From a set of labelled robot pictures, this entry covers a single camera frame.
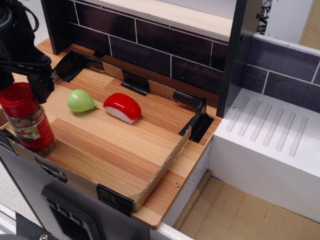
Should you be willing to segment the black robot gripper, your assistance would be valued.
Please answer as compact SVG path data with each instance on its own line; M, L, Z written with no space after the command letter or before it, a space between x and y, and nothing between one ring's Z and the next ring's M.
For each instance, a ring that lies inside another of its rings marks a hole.
M12 73L28 75L31 91L40 104L55 90L51 59L35 46L34 37L0 38L0 91L15 82Z

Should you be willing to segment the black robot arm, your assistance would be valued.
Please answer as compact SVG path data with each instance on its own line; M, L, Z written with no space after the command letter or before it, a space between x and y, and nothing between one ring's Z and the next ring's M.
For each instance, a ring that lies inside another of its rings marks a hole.
M54 91L51 59L36 48L39 21L18 0L0 2L0 89L12 85L13 74L27 76L33 95L40 104Z

